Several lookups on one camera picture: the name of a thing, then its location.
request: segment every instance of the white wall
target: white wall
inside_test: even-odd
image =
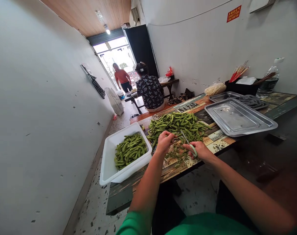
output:
[[[200,94],[218,78],[228,80],[247,59],[249,75],[261,77],[277,57],[285,57],[277,91],[297,94],[297,0],[249,14],[251,0],[141,0],[158,69],[172,66],[185,88]],[[226,23],[242,5],[240,17]],[[181,23],[174,23],[206,12]]]
[[[80,63],[112,87],[86,39],[45,5],[0,0],[0,235],[59,235],[68,222],[113,117]]]
[[[248,59],[249,74],[260,78],[275,58],[285,57],[275,91],[297,94],[297,0],[277,0],[253,14],[249,7],[245,0],[232,50],[233,67]]]

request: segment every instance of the red shirt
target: red shirt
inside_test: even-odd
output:
[[[118,79],[121,84],[129,82],[127,75],[128,75],[127,72],[124,70],[118,70],[115,72],[115,78],[116,80]]]

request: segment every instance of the metal tray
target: metal tray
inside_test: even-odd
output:
[[[275,121],[232,98],[207,105],[205,110],[230,137],[269,131],[278,127]]]
[[[241,94],[238,94],[238,93],[235,93],[235,92],[232,92],[232,91],[227,91],[227,92],[223,92],[223,93],[220,93],[218,95],[214,95],[214,96],[210,96],[210,100],[217,103],[217,102],[220,102],[220,101],[223,101],[225,99],[228,99],[228,98],[234,98],[234,99],[239,99],[239,97],[242,96]],[[254,108],[255,110],[260,110],[260,109],[263,109],[263,108],[266,108],[269,106],[269,103],[265,102],[265,101],[262,101],[261,102],[263,103],[262,106],[260,107],[257,107],[257,108]]]
[[[218,95],[214,95],[214,96],[210,96],[209,99],[215,103],[220,102],[222,100],[228,99],[228,98],[236,98],[236,97],[240,97],[242,95],[235,93],[233,91],[227,91],[227,92],[223,92],[220,93]]]

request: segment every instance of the person's left hand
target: person's left hand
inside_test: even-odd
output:
[[[156,148],[156,152],[161,153],[163,156],[169,151],[170,145],[173,144],[174,141],[174,134],[163,131],[160,136],[158,137],[158,145]]]

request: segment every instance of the cable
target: cable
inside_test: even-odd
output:
[[[213,9],[216,9],[216,8],[218,8],[218,7],[222,6],[222,5],[225,5],[226,3],[231,2],[231,1],[233,1],[233,0],[228,0],[228,1],[226,1],[225,3],[221,3],[219,6],[216,6],[216,7],[212,8],[212,9],[209,9],[209,10],[207,10],[207,11],[204,11],[204,12],[198,14],[198,15],[192,16],[192,17],[190,17],[190,18],[187,18],[187,19],[184,19],[184,20],[175,22],[175,23],[162,24],[162,25],[156,25],[156,24],[149,24],[149,25],[152,25],[152,26],[168,26],[168,25],[172,25],[172,24],[181,23],[181,22],[183,22],[183,21],[190,20],[190,19],[193,19],[193,18],[195,18],[195,17],[197,17],[197,16],[203,15],[204,13],[209,12],[209,11],[211,11],[211,10],[213,10]]]

